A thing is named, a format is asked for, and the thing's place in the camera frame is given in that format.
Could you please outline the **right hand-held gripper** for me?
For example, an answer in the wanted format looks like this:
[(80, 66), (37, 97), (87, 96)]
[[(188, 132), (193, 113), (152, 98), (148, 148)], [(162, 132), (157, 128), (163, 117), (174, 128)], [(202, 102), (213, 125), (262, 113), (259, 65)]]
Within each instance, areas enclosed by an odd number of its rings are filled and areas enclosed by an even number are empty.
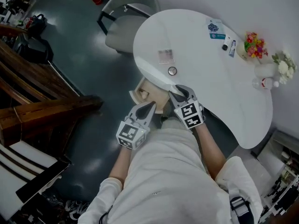
[(184, 96), (171, 91), (168, 94), (175, 108), (175, 114), (182, 121), (186, 129), (204, 124), (204, 108), (198, 102), (194, 91), (185, 85), (177, 84), (175, 86)]

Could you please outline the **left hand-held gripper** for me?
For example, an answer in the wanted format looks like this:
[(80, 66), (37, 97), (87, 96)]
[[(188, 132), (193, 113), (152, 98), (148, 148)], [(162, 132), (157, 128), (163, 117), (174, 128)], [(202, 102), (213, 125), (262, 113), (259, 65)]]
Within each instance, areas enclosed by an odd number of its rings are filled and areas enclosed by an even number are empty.
[(154, 101), (135, 105), (120, 123), (116, 133), (118, 143), (130, 150), (137, 150), (150, 132), (149, 124), (156, 108)]

